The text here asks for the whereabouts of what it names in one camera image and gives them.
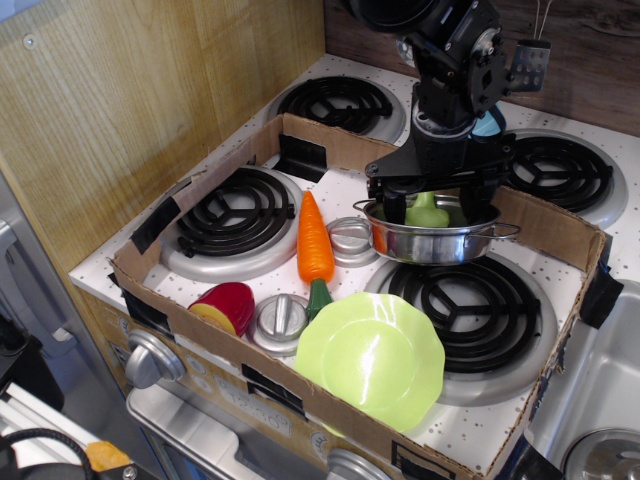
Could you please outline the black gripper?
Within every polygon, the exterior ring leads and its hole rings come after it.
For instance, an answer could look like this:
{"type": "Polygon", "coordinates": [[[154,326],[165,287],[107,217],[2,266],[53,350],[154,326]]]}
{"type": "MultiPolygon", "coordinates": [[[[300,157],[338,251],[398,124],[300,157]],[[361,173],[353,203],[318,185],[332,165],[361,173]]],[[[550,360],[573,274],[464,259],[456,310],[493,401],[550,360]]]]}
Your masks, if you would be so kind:
{"type": "Polygon", "coordinates": [[[448,189],[459,190],[469,225],[488,224],[499,217],[492,202],[509,174],[513,138],[498,134],[477,140],[472,130],[469,124],[460,131],[436,135],[412,124],[401,147],[366,165],[368,196],[383,200],[387,222],[405,223],[406,195],[448,189]]]}

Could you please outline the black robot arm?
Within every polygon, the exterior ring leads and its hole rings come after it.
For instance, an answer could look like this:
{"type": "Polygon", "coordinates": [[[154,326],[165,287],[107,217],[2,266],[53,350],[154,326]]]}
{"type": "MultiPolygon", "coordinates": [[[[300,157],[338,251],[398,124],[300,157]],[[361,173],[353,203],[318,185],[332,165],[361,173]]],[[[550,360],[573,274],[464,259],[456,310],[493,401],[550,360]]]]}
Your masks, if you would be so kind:
{"type": "Polygon", "coordinates": [[[389,222],[402,224],[408,196],[457,189],[466,219],[478,221],[513,158],[501,137],[472,137],[509,87],[497,10],[489,1],[352,1],[349,9],[401,40],[419,74],[406,142],[366,166],[370,196],[389,222]]]}

